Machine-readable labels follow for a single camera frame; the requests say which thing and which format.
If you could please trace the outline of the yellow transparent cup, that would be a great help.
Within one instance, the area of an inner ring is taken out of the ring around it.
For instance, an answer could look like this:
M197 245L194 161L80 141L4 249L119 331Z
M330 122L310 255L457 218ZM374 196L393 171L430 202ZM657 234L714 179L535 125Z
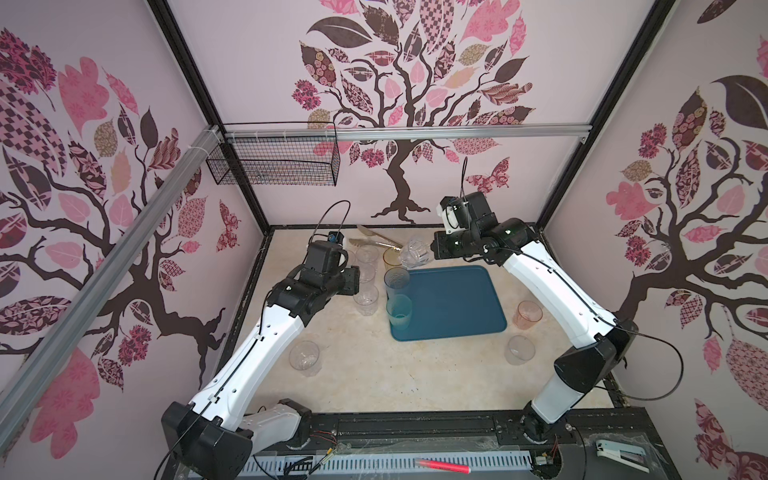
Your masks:
M400 251L394 248L387 248L382 254L382 260L388 268L400 267Z

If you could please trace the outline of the tall blue frosted cup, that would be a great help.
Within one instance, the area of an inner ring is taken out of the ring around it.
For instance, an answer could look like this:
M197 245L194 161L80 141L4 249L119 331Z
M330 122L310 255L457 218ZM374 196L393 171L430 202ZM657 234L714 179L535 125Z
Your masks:
M392 267L384 274L384 286L387 298L403 294L410 284L410 273L407 269L398 266Z

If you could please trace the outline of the green textured plastic cup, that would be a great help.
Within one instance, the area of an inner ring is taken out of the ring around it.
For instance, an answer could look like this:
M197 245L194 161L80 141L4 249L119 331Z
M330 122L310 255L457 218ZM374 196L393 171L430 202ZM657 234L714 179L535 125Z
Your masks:
M387 300L386 312L390 326L395 330L404 330L411 323L412 301L405 294L395 294Z

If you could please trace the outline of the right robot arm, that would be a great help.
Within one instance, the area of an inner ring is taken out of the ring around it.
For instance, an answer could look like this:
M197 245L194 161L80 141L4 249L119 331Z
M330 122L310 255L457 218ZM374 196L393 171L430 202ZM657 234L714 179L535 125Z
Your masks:
M517 218L498 221L483 193L446 196L438 214L444 230L430 245L437 260L481 259L505 269L543 304L571 343L520 419L524 438L544 444L554 426L624 359L638 327L631 320L617 320L591 299L527 223Z

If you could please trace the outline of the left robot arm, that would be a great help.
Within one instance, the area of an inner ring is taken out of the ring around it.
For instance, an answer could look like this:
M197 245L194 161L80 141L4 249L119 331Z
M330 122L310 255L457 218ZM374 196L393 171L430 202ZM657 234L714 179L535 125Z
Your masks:
M341 232L311 239L303 261L268 291L257 325L225 366L188 403L163 413L167 459L204 479L234 479L252 455L294 438L309 410L281 401L249 415L250 402L314 315L334 296L358 293L359 277Z

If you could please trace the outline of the clear glass near right arm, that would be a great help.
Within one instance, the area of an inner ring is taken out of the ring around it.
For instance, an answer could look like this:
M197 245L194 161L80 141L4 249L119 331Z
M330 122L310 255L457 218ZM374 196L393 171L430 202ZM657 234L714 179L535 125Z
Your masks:
M504 356L508 364L520 366L531 361L536 354L536 347L533 342L523 336L515 335L511 337L506 344Z

